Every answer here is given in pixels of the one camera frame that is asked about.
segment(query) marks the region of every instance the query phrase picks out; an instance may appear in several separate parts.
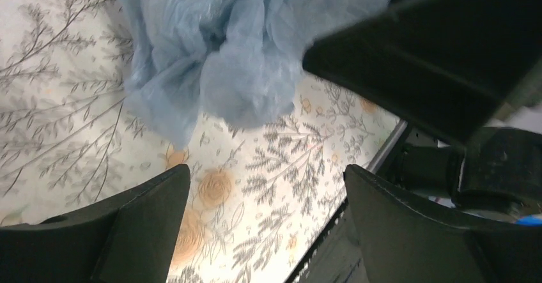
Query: mattress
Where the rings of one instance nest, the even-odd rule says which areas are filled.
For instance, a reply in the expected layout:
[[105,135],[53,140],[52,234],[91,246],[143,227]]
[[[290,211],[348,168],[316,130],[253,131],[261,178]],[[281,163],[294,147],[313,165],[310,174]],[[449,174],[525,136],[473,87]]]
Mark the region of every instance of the mattress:
[[199,117],[186,149],[123,106],[133,50],[116,0],[0,0],[0,226],[37,224],[178,165],[192,176],[170,282],[282,282],[398,119],[307,75],[257,130]]

